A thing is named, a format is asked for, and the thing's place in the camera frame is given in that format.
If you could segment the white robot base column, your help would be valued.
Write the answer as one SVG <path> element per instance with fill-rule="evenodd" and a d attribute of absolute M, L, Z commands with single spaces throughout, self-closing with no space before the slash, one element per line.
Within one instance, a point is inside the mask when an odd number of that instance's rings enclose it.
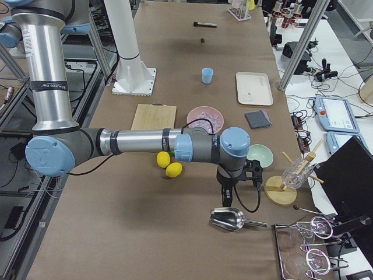
<path fill-rule="evenodd" d="M 148 68 L 140 58 L 130 2 L 108 0 L 104 5 L 119 55 L 112 92 L 151 96 L 157 70 Z"/>

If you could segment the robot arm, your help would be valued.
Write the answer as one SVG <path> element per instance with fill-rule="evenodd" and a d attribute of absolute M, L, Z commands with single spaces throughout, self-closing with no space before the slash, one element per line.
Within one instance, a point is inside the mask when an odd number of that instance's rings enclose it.
<path fill-rule="evenodd" d="M 124 152 L 173 152 L 183 162 L 217 165 L 222 204 L 229 207 L 238 197 L 239 181 L 262 186 L 263 169 L 248 160 L 250 137 L 238 127 L 220 135 L 201 128 L 110 131 L 82 128 L 72 117 L 61 33 L 87 33 L 87 1 L 9 1 L 11 17 L 22 32 L 37 122 L 26 146 L 26 159 L 37 172 L 58 177 L 99 156 Z"/>

